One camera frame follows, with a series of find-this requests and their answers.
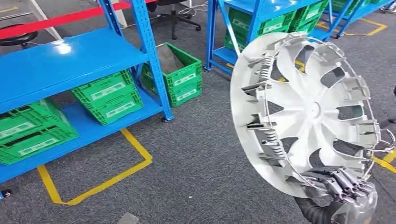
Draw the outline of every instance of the crate label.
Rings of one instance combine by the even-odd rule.
[[[124,87],[125,87],[125,83],[120,82],[120,83],[117,83],[117,84],[115,84],[115,85],[110,86],[109,88],[106,88],[106,89],[104,89],[104,90],[101,90],[101,91],[99,91],[99,92],[96,92],[96,93],[94,93],[94,94],[91,94],[91,98],[92,98],[93,100],[97,100],[97,99],[100,99],[100,98],[102,98],[102,97],[104,97],[104,96],[109,95],[110,93],[113,93],[113,92],[115,92],[115,91],[117,91],[117,90],[120,90],[120,89],[122,89],[122,88],[124,88]]]
[[[35,146],[23,149],[23,150],[19,151],[19,154],[21,156],[24,156],[24,155],[30,154],[32,152],[35,152],[35,151],[37,151],[37,150],[39,150],[41,148],[50,146],[50,145],[52,145],[52,144],[54,144],[54,143],[56,143],[58,141],[59,141],[58,139],[52,138],[52,139],[46,140],[45,142],[39,143],[39,144],[37,144]]]
[[[272,31],[274,29],[281,28],[282,25],[283,25],[283,22],[280,22],[280,23],[278,23],[276,25],[273,25],[273,26],[270,26],[270,27],[266,27],[266,28],[264,28],[263,32],[266,33],[266,32]]]
[[[182,99],[184,99],[184,98],[187,98],[187,97],[191,96],[192,94],[194,94],[194,93],[196,93],[196,92],[197,92],[197,89],[193,89],[193,90],[191,90],[190,92],[185,93],[185,94],[181,95],[180,97],[177,97],[177,98],[176,98],[176,101],[180,101],[180,100],[182,100]]]
[[[315,15],[317,15],[319,13],[319,9],[313,10],[312,12],[308,13],[307,16],[305,17],[305,19],[309,19]]]
[[[124,110],[127,110],[128,108],[133,107],[133,106],[135,106],[135,103],[134,103],[134,101],[131,101],[131,102],[129,102],[129,103],[123,105],[123,106],[120,106],[117,109],[114,109],[114,110],[112,110],[110,112],[107,112],[106,113],[106,117],[110,118],[110,117],[112,117],[112,116],[114,116],[116,114],[119,114],[119,113],[123,112]]]
[[[18,132],[23,132],[25,130],[28,130],[28,129],[34,127],[34,126],[35,125],[30,123],[30,122],[25,122],[25,123],[20,124],[18,126],[14,126],[12,128],[9,128],[7,130],[4,130],[4,131],[0,132],[0,139],[8,137],[8,136],[13,135],[13,134],[18,133]]]
[[[174,82],[174,85],[177,86],[177,85],[180,85],[180,84],[182,84],[182,83],[185,83],[185,82],[187,82],[188,80],[195,78],[196,76],[197,76],[197,75],[196,75],[195,72],[194,72],[194,73],[192,73],[192,74],[189,75],[189,76],[186,76],[186,77],[184,77],[184,78],[181,78],[181,79],[175,81],[175,82]]]
[[[234,46],[234,44],[233,44],[233,41],[232,41],[232,40],[230,40],[228,43]],[[245,49],[245,47],[246,47],[246,45],[245,45],[245,44],[241,44],[241,43],[239,43],[239,42],[237,42],[237,43],[238,43],[238,48],[239,48],[239,50],[241,50],[241,51],[242,51],[243,49]]]
[[[243,23],[243,22],[241,22],[241,21],[239,21],[237,19],[233,19],[233,24],[235,24],[236,26],[238,26],[238,27],[240,27],[242,29],[249,30],[249,25],[248,24],[245,24],[245,23]]]
[[[68,122],[67,118],[64,116],[64,113],[60,110],[58,110],[59,116],[61,116],[61,119],[63,120],[64,123],[66,123],[68,126],[70,126],[70,123]]]

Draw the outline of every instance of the green crate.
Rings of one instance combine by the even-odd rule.
[[[135,112],[143,107],[143,102],[137,91],[119,96],[98,108],[88,108],[91,114],[102,125],[108,125],[117,119]]]
[[[296,16],[291,23],[291,27],[300,27],[301,24],[307,24],[308,22],[320,17],[328,3],[329,0],[324,0],[298,9]]]
[[[68,123],[64,114],[49,99],[42,99],[0,114],[0,144],[63,123]]]
[[[0,163],[11,165],[76,138],[77,132],[51,126],[14,141],[0,144]]]
[[[317,24],[318,21],[319,21],[319,18],[320,18],[320,17],[318,17],[318,18],[315,19],[315,20],[309,21],[309,22],[307,22],[306,24],[301,25],[301,26],[299,26],[299,27],[290,27],[289,32],[301,32],[301,31],[303,31],[303,32],[306,32],[306,33],[309,34],[309,33],[311,33],[311,32],[313,31],[313,29],[315,28],[316,24]]]
[[[74,96],[89,108],[97,108],[107,102],[136,91],[128,70],[113,73],[104,78],[71,89]]]
[[[268,34],[270,32],[278,32],[277,30],[284,29],[285,27],[290,26],[295,15],[296,11],[286,13],[284,15],[262,22],[260,26],[260,30],[262,30],[261,35]]]
[[[141,84],[154,95],[156,95],[156,87],[154,81],[150,77],[141,77]],[[171,107],[177,107],[184,102],[201,95],[202,80],[195,83],[183,85],[179,88],[167,89],[168,99]]]
[[[236,42],[238,43],[238,48],[239,48],[240,51],[243,51],[245,49],[245,47],[247,46],[245,40],[241,40],[239,38],[236,38]],[[228,33],[226,34],[226,37],[225,37],[225,40],[224,40],[224,46],[227,49],[235,51],[233,42],[231,40],[231,36]]]
[[[184,102],[201,95],[202,93],[202,81],[194,84],[186,85],[183,88],[177,90],[168,90],[168,98],[170,106],[177,107]]]
[[[261,36],[263,33],[280,29],[284,26],[289,26],[293,21],[295,13],[296,12],[290,12],[262,22],[255,37]],[[252,16],[234,8],[229,9],[228,16],[230,18],[234,33],[239,34],[243,39],[246,39]]]
[[[345,3],[347,0],[332,0],[332,10],[335,12],[340,12],[342,8],[344,7]],[[345,12],[345,15],[350,15],[355,8],[358,6],[359,0],[354,0],[351,4],[351,6],[348,8],[348,10]],[[361,7],[364,7],[366,5],[370,4],[370,0],[365,0]]]
[[[262,33],[261,35],[274,33],[274,32],[287,32],[288,30],[289,30],[289,26],[283,26],[283,27],[281,27],[279,29],[268,31],[267,33]],[[245,47],[247,46],[246,41],[241,39],[241,37],[238,36],[237,34],[235,34],[235,37],[236,37],[236,41],[238,43],[239,50],[243,51],[245,49]],[[231,36],[230,36],[230,34],[228,32],[226,33],[226,36],[225,36],[224,46],[227,49],[230,49],[230,50],[234,51],[233,42],[231,41]]]
[[[140,78],[141,84],[151,93],[154,95],[157,95],[157,89],[156,86],[154,85],[154,81],[152,78],[148,76],[141,76]]]
[[[163,80],[166,88],[177,88],[179,86],[196,83],[202,79],[202,62],[187,52],[173,46],[172,44],[165,42],[179,61],[184,65],[183,68],[178,69],[170,74],[162,73]],[[142,75],[149,78],[153,78],[151,69],[148,64],[144,64],[142,69]]]

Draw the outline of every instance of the robotic arm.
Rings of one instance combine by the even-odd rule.
[[[304,177],[322,185],[334,199],[318,206],[312,199],[294,197],[304,217],[313,224],[368,224],[377,205],[374,184],[356,178],[345,167],[312,168]]]

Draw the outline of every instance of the blue metal shelf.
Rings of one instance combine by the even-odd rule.
[[[69,90],[142,63],[150,64],[158,99],[139,86],[143,108],[102,126],[79,103],[63,109],[79,137],[10,166],[0,165],[0,183],[159,112],[173,119],[144,0],[129,0],[141,41],[138,50],[123,37],[109,0],[97,0],[109,24],[61,41],[0,56],[0,113]]]
[[[375,3],[375,4],[374,3],[370,3],[370,4],[368,4],[368,5],[364,6],[364,7],[358,8],[356,13],[355,13],[355,15],[353,16],[353,18],[351,18],[351,22],[355,22],[356,20],[358,20],[358,19],[360,19],[360,18],[362,18],[362,17],[364,17],[364,16],[366,16],[368,14],[371,14],[371,13],[375,12],[376,10],[381,8],[382,6],[390,4],[392,1],[394,1],[394,0],[384,0],[384,1],[381,1],[381,2],[378,2],[378,3]],[[328,14],[329,11],[326,9],[323,13]],[[333,12],[333,16],[338,16],[338,15],[339,15],[338,12]],[[350,15],[343,15],[342,16],[342,19],[344,19],[344,20],[347,20],[349,18],[350,18]]]
[[[338,24],[339,27],[341,27],[341,29],[338,31],[337,33],[337,37],[342,36],[342,33],[344,32],[344,30],[353,22],[355,22],[356,20],[371,14],[373,12],[375,12],[376,10],[380,9],[382,6],[385,6],[387,4],[390,4],[391,2],[393,2],[394,0],[383,0],[381,2],[378,3],[370,3],[364,7],[360,7],[362,4],[362,0],[359,2],[358,6],[356,7],[356,9],[350,14],[350,15],[341,15],[341,18],[343,20],[345,20],[344,23],[342,24]],[[341,13],[338,12],[332,12],[333,16],[340,16]]]
[[[265,21],[274,17],[293,12],[299,8],[313,4],[321,0],[264,0],[265,13],[260,15],[260,20]],[[226,6],[238,9],[253,15],[255,0],[224,0]]]
[[[316,39],[323,40],[328,36],[328,31],[321,30],[319,28],[314,28],[309,36],[315,37]]]
[[[236,55],[235,51],[232,51],[225,47],[216,49],[215,51],[213,51],[213,54],[230,64],[235,64],[236,60],[238,59],[238,56]]]
[[[0,113],[147,60],[110,28],[0,56]]]
[[[231,26],[231,22],[228,18],[228,14],[226,12],[225,6],[229,6],[235,8],[239,11],[245,12],[247,14],[252,15],[252,20],[249,26],[249,32],[247,35],[247,43],[251,42],[255,38],[255,33],[257,33],[261,22],[269,20],[271,18],[275,18],[277,16],[293,12],[298,10],[299,8],[305,7],[307,5],[311,5],[313,3],[319,2],[321,0],[212,0],[209,1],[208,5],[208,26],[206,30],[206,66],[205,68],[210,70],[212,69],[212,65],[219,67],[225,72],[230,72],[230,70],[220,63],[217,63],[214,60],[214,57],[219,57],[220,59],[230,63],[235,64],[237,60],[237,53],[232,50],[226,49],[225,47],[215,49],[214,48],[214,37],[215,37],[215,12],[217,6],[219,6],[220,11],[222,13],[224,22],[226,24],[227,30],[231,35],[231,39],[233,39],[233,29]],[[320,39],[327,40],[336,24],[340,19],[335,20],[332,23],[331,27],[327,30],[319,30],[315,29],[311,36]]]
[[[80,103],[74,103],[65,107],[63,112],[66,114],[71,125],[77,130],[79,137],[13,165],[0,165],[0,183],[163,111],[163,108],[147,95],[145,91],[140,89],[140,87],[137,88],[144,103],[144,107],[107,126],[102,126],[97,122]]]

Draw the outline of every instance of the gray carpet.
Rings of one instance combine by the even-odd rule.
[[[14,1],[3,2],[1,8],[12,6]],[[48,16],[94,5],[90,0],[38,3]],[[162,7],[158,12],[168,10]],[[389,27],[372,37],[344,36],[332,41],[346,52],[356,72],[365,77],[373,96],[374,114],[383,120],[396,115],[396,99],[391,94],[396,84],[396,17],[375,13],[368,18]],[[28,16],[2,21],[0,25],[33,20]],[[154,22],[156,43],[171,42],[204,61],[206,14],[199,12],[194,20],[203,25],[203,30],[178,26],[177,41],[171,40],[168,24]],[[62,36],[71,36],[105,24],[103,17],[97,17],[57,29]],[[371,28],[357,22],[348,31],[361,33]],[[220,15],[216,32],[216,45],[220,46],[225,33]],[[124,34],[138,44],[134,28],[125,29]],[[35,41],[51,40],[48,33],[40,31]],[[0,54],[16,49],[0,48]],[[292,197],[266,183],[246,159],[231,120],[229,82],[216,71],[203,73],[203,80],[202,96],[173,109],[174,121],[162,123],[157,115],[128,127],[153,155],[151,165],[76,206],[53,204],[38,172],[32,170],[0,185],[15,192],[0,201],[0,223],[115,224],[127,212],[149,223],[306,223]],[[61,105],[73,101],[68,93],[55,98]],[[68,201],[141,160],[122,134],[115,133],[46,166],[63,200]],[[393,223],[395,201],[380,184],[395,198],[395,174],[377,165],[373,173],[379,191],[374,223]]]

